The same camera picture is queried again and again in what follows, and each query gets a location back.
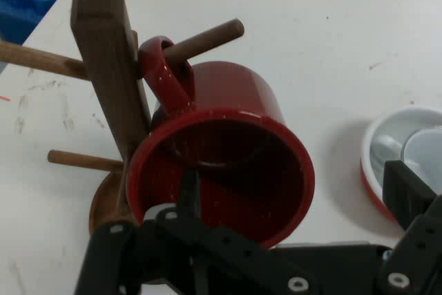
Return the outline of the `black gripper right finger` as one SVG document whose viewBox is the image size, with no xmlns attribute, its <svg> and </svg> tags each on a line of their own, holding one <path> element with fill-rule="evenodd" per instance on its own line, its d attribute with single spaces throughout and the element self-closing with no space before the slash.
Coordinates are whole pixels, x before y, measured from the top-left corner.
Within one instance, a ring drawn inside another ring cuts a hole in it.
<svg viewBox="0 0 442 295">
<path fill-rule="evenodd" d="M 441 196 L 400 160 L 385 163 L 383 202 L 404 229 L 378 273 L 382 294 L 441 293 Z"/>
</svg>

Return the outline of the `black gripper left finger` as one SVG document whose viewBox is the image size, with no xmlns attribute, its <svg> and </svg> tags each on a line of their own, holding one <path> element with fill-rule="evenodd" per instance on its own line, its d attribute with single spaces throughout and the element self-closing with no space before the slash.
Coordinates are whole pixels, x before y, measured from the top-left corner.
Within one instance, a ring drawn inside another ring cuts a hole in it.
<svg viewBox="0 0 442 295">
<path fill-rule="evenodd" d="M 160 280 L 179 294 L 317 294 L 317 280 L 288 260 L 200 218 L 198 172 L 182 177 L 178 202 L 153 220 L 94 230 L 76 294 L 139 294 Z"/>
</svg>

